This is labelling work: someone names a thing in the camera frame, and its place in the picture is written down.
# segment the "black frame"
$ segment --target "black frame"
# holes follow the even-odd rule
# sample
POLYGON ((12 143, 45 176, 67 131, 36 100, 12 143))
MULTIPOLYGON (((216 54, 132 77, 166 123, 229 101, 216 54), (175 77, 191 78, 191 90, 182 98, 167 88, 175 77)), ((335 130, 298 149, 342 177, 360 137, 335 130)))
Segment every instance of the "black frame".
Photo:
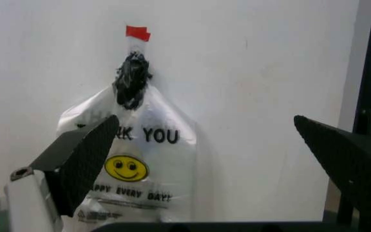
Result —
MULTIPOLYGON (((365 64, 362 80, 360 83, 359 96, 357 100, 353 133, 370 135, 369 115, 371 112, 371 30, 368 47, 366 50, 365 64)), ((337 215, 337 223, 350 225, 352 222, 353 206, 342 196, 337 215)), ((360 217, 359 227, 366 228, 364 216, 360 217)))

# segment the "plastic bag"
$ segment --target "plastic bag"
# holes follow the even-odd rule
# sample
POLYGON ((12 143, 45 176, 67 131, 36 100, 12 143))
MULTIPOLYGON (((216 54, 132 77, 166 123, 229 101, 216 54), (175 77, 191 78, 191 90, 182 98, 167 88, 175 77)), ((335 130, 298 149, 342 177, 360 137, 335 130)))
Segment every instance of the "plastic bag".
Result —
POLYGON ((116 81, 65 111, 59 120, 58 135, 111 114, 120 121, 104 167, 75 211, 75 231, 112 222, 191 217, 196 135, 147 82, 151 75, 142 54, 144 42, 133 41, 116 81))

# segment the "yellow smiley face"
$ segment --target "yellow smiley face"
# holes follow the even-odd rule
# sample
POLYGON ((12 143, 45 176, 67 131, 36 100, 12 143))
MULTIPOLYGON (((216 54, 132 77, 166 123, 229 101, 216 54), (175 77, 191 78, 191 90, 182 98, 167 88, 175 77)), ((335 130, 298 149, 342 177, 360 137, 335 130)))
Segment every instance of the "yellow smiley face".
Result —
POLYGON ((113 156, 105 162, 107 173, 115 179, 136 182, 148 176, 147 165, 134 157, 127 155, 113 156))

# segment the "white wall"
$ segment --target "white wall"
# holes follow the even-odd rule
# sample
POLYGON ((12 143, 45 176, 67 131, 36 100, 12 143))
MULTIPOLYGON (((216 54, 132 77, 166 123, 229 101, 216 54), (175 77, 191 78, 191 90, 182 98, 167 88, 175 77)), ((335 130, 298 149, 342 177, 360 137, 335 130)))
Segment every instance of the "white wall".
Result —
POLYGON ((125 24, 196 121, 196 220, 320 220, 327 176, 293 126, 337 125, 355 0, 0 0, 0 194, 62 111, 110 84, 125 24))

